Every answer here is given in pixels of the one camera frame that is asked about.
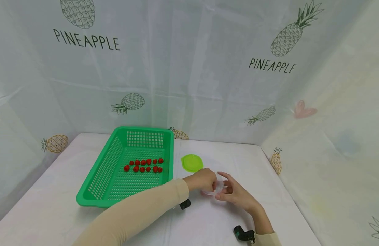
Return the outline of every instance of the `black clip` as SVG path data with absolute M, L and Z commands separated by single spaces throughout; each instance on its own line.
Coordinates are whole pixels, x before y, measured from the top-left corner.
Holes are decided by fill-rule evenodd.
M 191 201 L 189 199 L 185 200 L 184 202 L 180 203 L 181 210 L 186 209 L 191 205 Z
M 244 231 L 243 228 L 241 228 L 241 226 L 238 225 L 233 229 L 233 232 L 235 233 L 236 238 L 238 238 L 240 241 L 251 240 L 253 244 L 255 243 L 254 230 Z

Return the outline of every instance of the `green lid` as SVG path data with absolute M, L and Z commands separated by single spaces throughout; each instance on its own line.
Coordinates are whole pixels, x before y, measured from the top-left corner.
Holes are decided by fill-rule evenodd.
M 186 155 L 181 158 L 181 163 L 185 171 L 195 173 L 203 168 L 203 161 L 197 155 Z

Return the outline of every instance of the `green plastic basket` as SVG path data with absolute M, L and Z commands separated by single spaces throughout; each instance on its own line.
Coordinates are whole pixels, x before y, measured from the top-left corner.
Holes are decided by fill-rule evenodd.
M 173 178 L 174 134 L 171 130 L 118 127 L 99 154 L 94 166 L 81 186 L 76 201 L 81 206 L 110 207 L 133 194 L 165 184 Z M 151 171 L 135 173 L 130 161 L 159 159 L 162 173 Z

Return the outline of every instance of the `beige sleeve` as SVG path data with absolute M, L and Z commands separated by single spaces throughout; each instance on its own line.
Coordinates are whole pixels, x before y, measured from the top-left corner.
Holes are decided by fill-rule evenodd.
M 281 246 L 277 233 L 258 235 L 255 233 L 255 243 L 252 246 Z
M 182 179 L 139 192 L 101 213 L 73 245 L 121 246 L 189 196 L 187 183 Z

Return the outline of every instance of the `curtain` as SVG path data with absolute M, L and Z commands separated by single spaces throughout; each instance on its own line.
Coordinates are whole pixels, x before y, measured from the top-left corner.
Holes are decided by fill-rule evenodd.
M 379 245 L 379 1 L 299 87 L 263 150 L 322 245 Z
M 276 133 L 299 99 L 302 122 L 328 113 L 315 76 L 366 45 L 338 49 L 368 2 L 0 0 L 0 219 L 80 132 L 174 127 L 287 162 Z

